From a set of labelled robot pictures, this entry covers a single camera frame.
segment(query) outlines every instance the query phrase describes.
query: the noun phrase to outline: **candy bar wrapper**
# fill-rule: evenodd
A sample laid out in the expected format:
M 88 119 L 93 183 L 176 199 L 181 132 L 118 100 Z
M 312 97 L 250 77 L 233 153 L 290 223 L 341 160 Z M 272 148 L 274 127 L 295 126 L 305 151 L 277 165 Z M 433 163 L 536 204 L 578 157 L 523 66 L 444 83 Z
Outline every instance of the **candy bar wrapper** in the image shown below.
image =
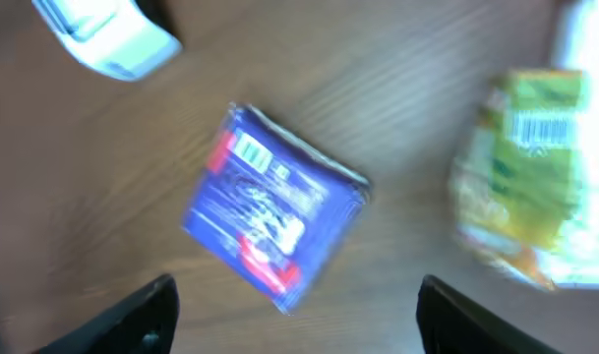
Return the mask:
M 543 289 L 599 288 L 599 111 L 587 109 L 588 87 L 580 72 L 496 80 L 450 178 L 461 243 Z
M 234 105 L 185 229 L 283 312 L 309 290 L 362 206 L 369 182 Z

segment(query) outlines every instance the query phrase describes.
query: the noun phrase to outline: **wood grain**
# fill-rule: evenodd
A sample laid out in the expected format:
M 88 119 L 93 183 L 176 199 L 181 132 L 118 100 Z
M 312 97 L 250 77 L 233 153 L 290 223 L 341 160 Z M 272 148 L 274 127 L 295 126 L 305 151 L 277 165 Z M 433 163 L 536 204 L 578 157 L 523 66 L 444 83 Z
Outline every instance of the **wood grain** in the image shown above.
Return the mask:
M 27 352 L 156 275 L 174 353 L 419 353 L 425 273 L 566 352 L 599 352 L 599 293 L 539 293 L 450 239 L 446 178 L 490 76 L 546 62 L 553 0 L 169 0 L 185 51 L 136 84 L 0 0 L 0 328 Z M 232 100 L 368 175 L 367 208 L 292 317 L 180 229 Z

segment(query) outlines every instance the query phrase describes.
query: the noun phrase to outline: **crumpled wrapper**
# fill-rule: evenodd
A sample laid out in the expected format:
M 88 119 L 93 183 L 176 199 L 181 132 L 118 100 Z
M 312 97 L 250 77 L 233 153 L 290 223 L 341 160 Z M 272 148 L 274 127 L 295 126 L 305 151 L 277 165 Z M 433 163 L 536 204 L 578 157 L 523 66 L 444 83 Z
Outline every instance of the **crumpled wrapper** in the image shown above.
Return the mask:
M 599 288 L 599 114 L 586 75 L 514 71 L 493 82 L 455 159 L 458 239 L 544 289 Z

